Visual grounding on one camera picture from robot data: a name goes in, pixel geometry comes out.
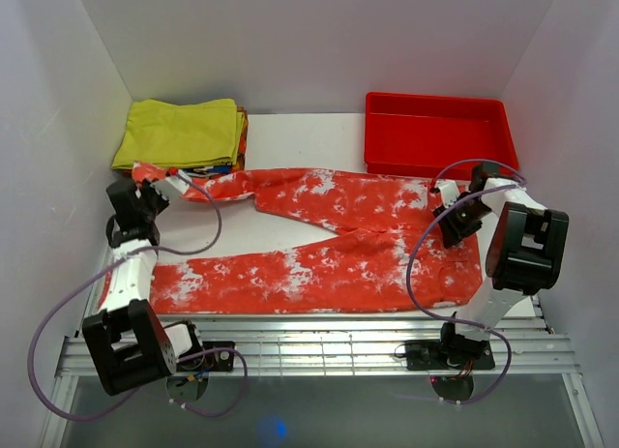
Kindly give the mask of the red white tie-dye trousers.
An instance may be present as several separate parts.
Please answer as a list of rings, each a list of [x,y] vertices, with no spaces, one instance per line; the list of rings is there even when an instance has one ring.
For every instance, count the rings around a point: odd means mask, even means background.
[[[156,266],[158,314],[381,313],[467,303],[482,283],[479,245],[445,249],[430,229],[425,181],[323,168],[199,178],[186,200],[250,199],[256,211],[313,224],[330,239],[281,251]]]

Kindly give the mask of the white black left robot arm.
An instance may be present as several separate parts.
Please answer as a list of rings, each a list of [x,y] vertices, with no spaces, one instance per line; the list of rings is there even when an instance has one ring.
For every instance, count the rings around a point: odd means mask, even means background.
[[[188,320],[164,326],[150,304],[159,259],[156,217],[188,189],[189,178],[167,176],[137,184],[130,178],[106,189],[114,214],[106,226],[112,260],[107,294],[96,314],[82,322],[82,335],[105,392],[115,396],[198,368],[205,347]]]

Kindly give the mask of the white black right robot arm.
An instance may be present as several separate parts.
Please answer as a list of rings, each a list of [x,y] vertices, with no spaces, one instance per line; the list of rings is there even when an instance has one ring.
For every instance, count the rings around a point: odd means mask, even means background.
[[[537,202],[523,179],[501,171],[501,164],[481,162],[472,169],[471,182],[460,191],[452,180],[435,179],[430,190],[441,205],[433,215],[443,245],[449,249],[483,227],[492,213],[497,226],[485,258],[486,278],[459,311],[456,322],[441,327],[436,355],[449,367],[474,365],[489,355],[489,330],[521,299],[556,284],[561,270],[570,219],[567,213]]]

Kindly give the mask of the folded orange patterned trousers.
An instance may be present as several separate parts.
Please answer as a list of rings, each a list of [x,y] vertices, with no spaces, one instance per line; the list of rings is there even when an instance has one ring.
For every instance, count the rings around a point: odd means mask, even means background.
[[[205,177],[214,179],[221,175],[227,175],[239,170],[244,170],[246,166],[247,139],[249,129],[249,116],[247,111],[237,107],[237,145],[236,158],[227,164],[213,164],[203,167],[188,168],[186,172],[191,176]]]

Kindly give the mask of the folded yellow trousers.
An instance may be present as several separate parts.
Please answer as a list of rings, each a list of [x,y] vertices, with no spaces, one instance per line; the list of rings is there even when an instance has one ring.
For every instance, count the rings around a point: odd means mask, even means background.
[[[237,105],[220,99],[196,105],[157,100],[132,104],[114,169],[135,163],[195,168],[236,158]]]

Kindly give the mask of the red plastic tray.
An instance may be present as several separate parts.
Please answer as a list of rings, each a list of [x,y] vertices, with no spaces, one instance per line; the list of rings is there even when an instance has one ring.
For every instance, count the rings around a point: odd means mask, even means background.
[[[497,100],[366,94],[367,172],[467,180],[473,159],[519,168],[503,104]]]

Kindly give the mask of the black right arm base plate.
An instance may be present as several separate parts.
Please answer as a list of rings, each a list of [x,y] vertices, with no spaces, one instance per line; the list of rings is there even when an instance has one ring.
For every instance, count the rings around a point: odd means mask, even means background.
[[[490,371],[495,361],[488,342],[472,349],[447,346],[439,340],[411,340],[398,345],[395,357],[408,371]]]

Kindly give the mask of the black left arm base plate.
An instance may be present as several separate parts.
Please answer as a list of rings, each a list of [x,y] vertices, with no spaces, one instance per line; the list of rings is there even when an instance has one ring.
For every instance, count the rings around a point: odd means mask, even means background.
[[[232,341],[202,341],[180,357],[177,371],[180,373],[231,372],[234,368],[235,349]]]

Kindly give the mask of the aluminium table edge rail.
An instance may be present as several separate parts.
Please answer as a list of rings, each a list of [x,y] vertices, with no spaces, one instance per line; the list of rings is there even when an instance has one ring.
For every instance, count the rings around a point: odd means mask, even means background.
[[[415,314],[198,316],[200,336],[232,341],[252,376],[361,376],[406,372],[404,343],[435,339],[440,323]],[[578,373],[570,339],[552,334],[539,315],[502,320],[491,342],[498,367],[509,373]]]

